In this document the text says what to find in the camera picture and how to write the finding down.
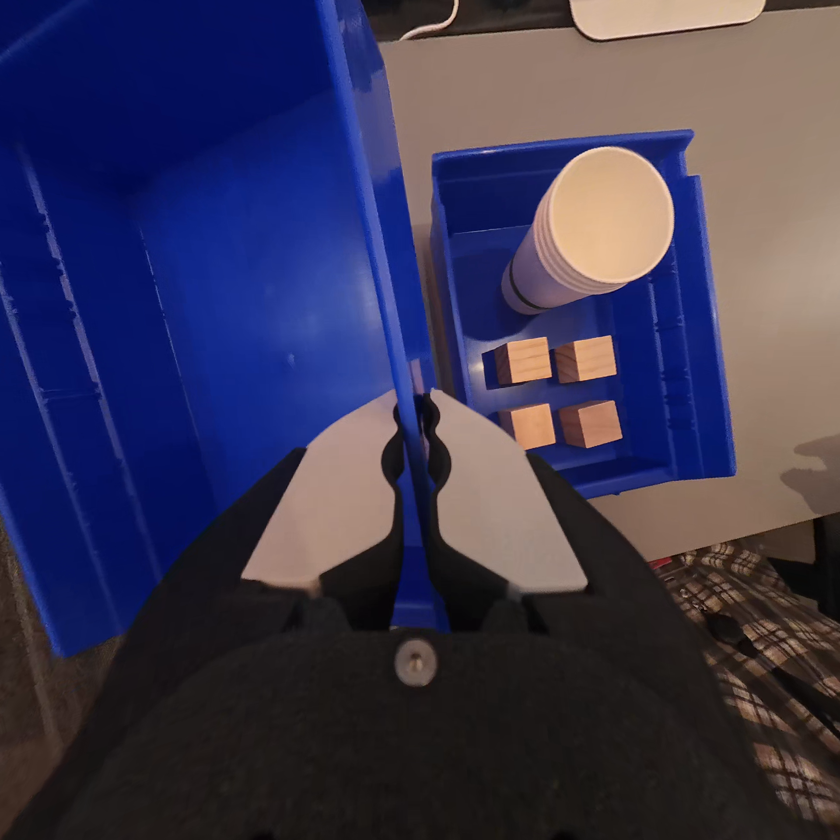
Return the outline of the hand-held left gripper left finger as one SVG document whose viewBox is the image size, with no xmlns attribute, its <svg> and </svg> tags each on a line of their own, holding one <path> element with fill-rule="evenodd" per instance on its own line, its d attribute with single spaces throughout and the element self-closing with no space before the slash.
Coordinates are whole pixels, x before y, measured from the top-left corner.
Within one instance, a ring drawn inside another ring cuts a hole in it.
<svg viewBox="0 0 840 840">
<path fill-rule="evenodd" d="M 403 572 L 403 472 L 390 390 L 306 447 L 241 579 L 333 599 L 354 629 L 388 629 Z"/>
</svg>

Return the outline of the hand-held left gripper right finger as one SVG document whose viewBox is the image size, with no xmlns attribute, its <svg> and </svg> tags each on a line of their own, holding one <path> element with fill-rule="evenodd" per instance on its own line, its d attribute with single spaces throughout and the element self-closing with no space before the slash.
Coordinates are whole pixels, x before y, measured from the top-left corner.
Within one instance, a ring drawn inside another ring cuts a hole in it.
<svg viewBox="0 0 840 840">
<path fill-rule="evenodd" d="M 497 602 L 584 592 L 586 574 L 524 449 L 438 389 L 423 396 L 427 565 L 453 632 Z"/>
</svg>

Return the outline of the wooden cube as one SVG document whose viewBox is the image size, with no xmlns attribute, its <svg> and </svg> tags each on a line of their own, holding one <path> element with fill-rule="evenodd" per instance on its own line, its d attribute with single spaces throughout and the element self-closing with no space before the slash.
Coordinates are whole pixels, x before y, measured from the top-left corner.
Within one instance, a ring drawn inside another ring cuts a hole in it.
<svg viewBox="0 0 840 840">
<path fill-rule="evenodd" d="M 552 446 L 557 442 L 550 404 L 517 406 L 497 414 L 500 427 L 525 450 Z"/>
<path fill-rule="evenodd" d="M 623 439 L 623 429 L 613 400 L 589 401 L 558 412 L 563 441 L 576 448 L 594 448 Z"/>
<path fill-rule="evenodd" d="M 553 349 L 557 381 L 589 382 L 617 375 L 613 337 L 580 339 Z"/>
<path fill-rule="evenodd" d="M 546 337 L 504 343 L 494 349 L 493 361 L 502 386 L 548 380 L 553 374 Z"/>
</svg>

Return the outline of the blue plastic bin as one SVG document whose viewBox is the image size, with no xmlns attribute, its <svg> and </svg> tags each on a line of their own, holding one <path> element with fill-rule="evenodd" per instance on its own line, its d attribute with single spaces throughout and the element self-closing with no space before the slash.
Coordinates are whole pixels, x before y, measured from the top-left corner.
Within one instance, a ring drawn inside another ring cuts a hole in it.
<svg viewBox="0 0 840 840">
<path fill-rule="evenodd" d="M 444 389 L 493 423 L 500 410 L 550 404 L 556 444 L 535 453 L 586 498 L 737 470 L 704 197 L 686 161 L 694 136 L 691 129 L 625 133 L 432 158 L 429 286 Z M 511 310 L 502 275 L 539 199 L 576 155 L 599 146 L 640 154 L 663 176 L 675 207 L 668 252 L 651 273 L 613 293 L 534 317 Z M 613 339 L 615 376 L 561 384 L 553 367 L 548 380 L 498 383 L 493 351 L 508 341 L 546 337 L 553 350 L 603 335 Z M 616 403 L 623 439 L 568 446 L 557 412 L 601 400 Z"/>
<path fill-rule="evenodd" d="M 53 651 L 434 379 L 362 2 L 68 2 L 2 47 L 2 517 Z"/>
</svg>

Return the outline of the white document stand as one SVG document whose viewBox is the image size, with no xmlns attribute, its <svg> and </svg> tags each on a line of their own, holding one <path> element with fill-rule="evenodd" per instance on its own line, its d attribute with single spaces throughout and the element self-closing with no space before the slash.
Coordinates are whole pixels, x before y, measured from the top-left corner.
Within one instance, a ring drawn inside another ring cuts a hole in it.
<svg viewBox="0 0 840 840">
<path fill-rule="evenodd" d="M 752 22 L 765 1 L 570 1 L 574 26 L 595 42 L 725 28 Z"/>
</svg>

